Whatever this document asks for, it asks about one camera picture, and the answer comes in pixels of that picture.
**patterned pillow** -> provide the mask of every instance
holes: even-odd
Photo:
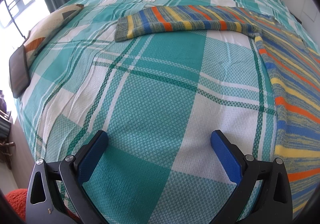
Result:
[[[38,22],[28,33],[23,43],[26,51],[28,68],[40,53],[42,48],[82,9],[83,4],[71,4],[52,12]]]

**smartphone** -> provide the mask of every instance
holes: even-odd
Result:
[[[20,97],[30,85],[25,47],[22,44],[9,59],[11,90],[14,98]]]

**white wall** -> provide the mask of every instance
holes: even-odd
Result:
[[[314,2],[312,0],[283,1],[288,9],[302,21],[302,26],[318,46],[320,46],[320,14]]]
[[[5,163],[0,163],[0,189],[4,195],[8,192],[18,189],[12,172]]]

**blue gripper pad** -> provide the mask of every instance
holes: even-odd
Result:
[[[94,169],[96,168],[101,156],[108,146],[108,136],[106,132],[102,132],[91,149],[84,156],[78,166],[77,179],[80,186],[89,181]]]
[[[211,134],[211,147],[215,151],[231,182],[239,185],[242,179],[241,165],[216,131]]]

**teal and white checkered blanket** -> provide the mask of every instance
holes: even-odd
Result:
[[[212,131],[258,160],[274,156],[274,98],[255,43],[211,30],[116,43],[117,19],[155,5],[239,6],[273,15],[316,45],[280,0],[71,3],[85,8],[40,53],[17,100],[34,158],[61,160],[105,130],[109,147],[84,188],[109,222],[209,223],[235,188],[210,146]],[[302,203],[293,201],[295,213]]]

